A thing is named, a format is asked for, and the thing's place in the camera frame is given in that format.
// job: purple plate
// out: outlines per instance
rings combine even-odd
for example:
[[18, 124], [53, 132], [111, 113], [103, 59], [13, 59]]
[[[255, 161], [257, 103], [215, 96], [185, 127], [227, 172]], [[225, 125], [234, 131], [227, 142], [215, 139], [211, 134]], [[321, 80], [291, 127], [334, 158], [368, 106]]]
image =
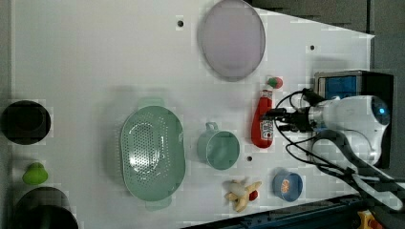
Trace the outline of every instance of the purple plate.
[[266, 35], [255, 9], [241, 0], [223, 0], [202, 24], [202, 51], [208, 64], [228, 80], [251, 74], [262, 61]]

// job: red ketchup bottle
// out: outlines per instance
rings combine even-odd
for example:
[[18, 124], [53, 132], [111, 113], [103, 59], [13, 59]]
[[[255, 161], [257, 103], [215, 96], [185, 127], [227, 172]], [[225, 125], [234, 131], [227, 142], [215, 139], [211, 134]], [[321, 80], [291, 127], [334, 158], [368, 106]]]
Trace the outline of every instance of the red ketchup bottle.
[[273, 121], [261, 120], [260, 117], [271, 109], [273, 92], [263, 90], [256, 112], [253, 116], [251, 138], [259, 148], [268, 148], [273, 142]]

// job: ketchup label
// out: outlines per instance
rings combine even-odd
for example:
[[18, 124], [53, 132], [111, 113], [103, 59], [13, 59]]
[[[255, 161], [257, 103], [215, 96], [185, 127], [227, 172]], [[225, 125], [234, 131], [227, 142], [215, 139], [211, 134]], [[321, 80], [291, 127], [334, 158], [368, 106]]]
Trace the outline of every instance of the ketchup label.
[[273, 121], [263, 120], [260, 122], [260, 133], [262, 140], [273, 139]]

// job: table surface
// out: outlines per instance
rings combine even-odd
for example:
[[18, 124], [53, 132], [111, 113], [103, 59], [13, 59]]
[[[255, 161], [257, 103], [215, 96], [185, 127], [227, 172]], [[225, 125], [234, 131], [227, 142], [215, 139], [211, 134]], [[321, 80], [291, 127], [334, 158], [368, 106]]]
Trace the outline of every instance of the table surface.
[[[34, 161], [50, 175], [41, 186], [67, 194], [81, 228], [179, 228], [353, 193], [341, 180], [289, 156], [277, 132], [270, 148], [256, 148], [250, 126], [270, 75], [284, 79], [274, 93], [277, 101], [309, 87], [316, 72], [368, 70], [373, 37], [257, 10], [266, 30], [264, 59], [245, 79], [226, 82], [206, 64], [197, 35], [216, 2], [13, 0], [12, 101], [37, 101], [53, 120], [38, 144], [11, 145], [14, 202], [33, 188], [21, 177]], [[183, 28], [177, 27], [180, 19]], [[120, 129], [147, 95], [164, 98], [184, 132], [185, 177], [171, 205], [158, 211], [131, 196], [119, 163]], [[197, 158], [207, 121], [240, 140], [240, 157], [226, 171]], [[292, 203], [271, 192], [281, 168], [304, 180], [303, 194]], [[259, 198], [241, 214], [224, 198], [231, 179], [263, 182]]]

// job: green mug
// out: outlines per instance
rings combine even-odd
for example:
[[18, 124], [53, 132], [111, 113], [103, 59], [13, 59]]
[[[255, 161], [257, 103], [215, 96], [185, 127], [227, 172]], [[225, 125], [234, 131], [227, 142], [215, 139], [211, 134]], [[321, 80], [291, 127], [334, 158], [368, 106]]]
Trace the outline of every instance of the green mug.
[[199, 158], [217, 170], [229, 169], [239, 157], [238, 138], [230, 132], [219, 131], [215, 122], [207, 122], [205, 126], [206, 131], [197, 145]]

